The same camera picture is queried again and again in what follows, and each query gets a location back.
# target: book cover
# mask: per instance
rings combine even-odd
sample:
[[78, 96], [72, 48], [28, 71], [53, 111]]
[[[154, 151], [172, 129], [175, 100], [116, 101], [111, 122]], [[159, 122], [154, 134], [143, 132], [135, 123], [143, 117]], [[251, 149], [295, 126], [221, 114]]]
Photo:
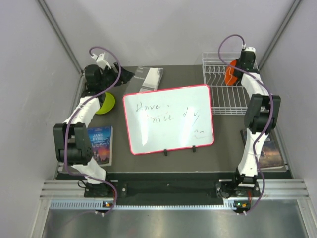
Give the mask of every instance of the book cover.
[[93, 158], [100, 166], [112, 163], [112, 126], [88, 128], [89, 138], [93, 147]]
[[[241, 130], [241, 135], [243, 144], [245, 145], [247, 141], [247, 130]], [[271, 134], [268, 135], [264, 142], [259, 163], [261, 169], [278, 169], [284, 166], [282, 156]]]

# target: dish rack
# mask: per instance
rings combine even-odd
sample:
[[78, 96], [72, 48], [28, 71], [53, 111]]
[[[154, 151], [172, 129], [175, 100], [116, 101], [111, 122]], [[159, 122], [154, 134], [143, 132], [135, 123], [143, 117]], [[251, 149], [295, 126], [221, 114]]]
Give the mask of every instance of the dish rack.
[[[240, 53], [221, 53], [221, 57], [225, 62], [231, 63], [239, 58]], [[250, 100], [249, 95], [241, 84], [227, 86], [224, 83], [226, 68], [217, 52], [203, 53], [204, 83], [211, 89], [212, 113], [214, 115], [244, 115]]]

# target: pink border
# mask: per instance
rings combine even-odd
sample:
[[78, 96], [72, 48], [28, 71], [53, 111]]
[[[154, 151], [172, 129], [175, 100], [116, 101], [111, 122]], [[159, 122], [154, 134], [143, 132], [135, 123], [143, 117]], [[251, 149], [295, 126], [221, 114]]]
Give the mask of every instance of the pink border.
[[[125, 117], [125, 125], [127, 127], [127, 132], [128, 132], [128, 139], [129, 139], [129, 147], [130, 147], [130, 151], [133, 155], [144, 155], [144, 154], [150, 154], [150, 153], [156, 153], [156, 152], [162, 152], [164, 150], [157, 150], [157, 151], [150, 151], [150, 152], [144, 152], [144, 153], [134, 153], [132, 151], [131, 148], [131, 141], [130, 141], [130, 133], [129, 133], [129, 128], [128, 128], [128, 123], [127, 123], [127, 114], [125, 112], [125, 104], [124, 104], [124, 99], [127, 96], [131, 96], [131, 95], [136, 95], [136, 94], [145, 94], [145, 93], [156, 93], [156, 92], [162, 92], [162, 91], [169, 91], [169, 90], [178, 90], [178, 89], [184, 89], [184, 88], [194, 88], [194, 87], [207, 87], [208, 91], [209, 91], [209, 102], [210, 102], [210, 114], [211, 114], [211, 127], [212, 127], [212, 132], [213, 132], [213, 117], [212, 117], [212, 110], [211, 110], [211, 92], [210, 92], [210, 88], [205, 85], [205, 84], [201, 84], [201, 85], [194, 85], [194, 86], [187, 86], [187, 87], [180, 87], [180, 88], [168, 88], [168, 89], [161, 89], [161, 90], [157, 90], [157, 91], [149, 91], [149, 92], [142, 92], [142, 93], [130, 93], [130, 94], [126, 94], [123, 96], [123, 110], [124, 110], [124, 117]], [[210, 144], [204, 144], [204, 145], [198, 145], [196, 147], [202, 147], [202, 146], [208, 146], [208, 145], [212, 145], [214, 143], [214, 133], [213, 133], [213, 140]], [[174, 149], [169, 149], [168, 151], [171, 150], [181, 150], [181, 149], [187, 149], [187, 148], [192, 148], [192, 146], [187, 146], [187, 147], [180, 147], [180, 148], [174, 148]]]

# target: gray wall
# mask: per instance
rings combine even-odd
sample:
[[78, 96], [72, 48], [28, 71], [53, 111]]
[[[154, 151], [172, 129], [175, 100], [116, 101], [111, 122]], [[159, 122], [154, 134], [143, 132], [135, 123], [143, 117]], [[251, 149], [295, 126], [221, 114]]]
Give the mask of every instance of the gray wall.
[[278, 127], [289, 163], [303, 178], [317, 210], [317, 1], [301, 3], [262, 70], [273, 93], [281, 96]]
[[[87, 48], [113, 50], [122, 65], [201, 64], [239, 33], [258, 61], [293, 0], [46, 0], [82, 67]], [[239, 39], [224, 50], [241, 49]]]
[[79, 75], [34, 0], [0, 3], [0, 233], [27, 237]]

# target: orange object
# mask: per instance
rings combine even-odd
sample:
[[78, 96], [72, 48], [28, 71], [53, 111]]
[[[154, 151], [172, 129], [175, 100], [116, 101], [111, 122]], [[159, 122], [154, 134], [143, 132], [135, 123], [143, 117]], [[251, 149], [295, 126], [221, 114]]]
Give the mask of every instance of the orange object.
[[[231, 66], [236, 66], [237, 60], [234, 60], [233, 62], [230, 63]], [[234, 68], [227, 67], [226, 69], [226, 75], [224, 77], [224, 83], [227, 86], [232, 86], [238, 79], [237, 77], [233, 76], [233, 71]]]

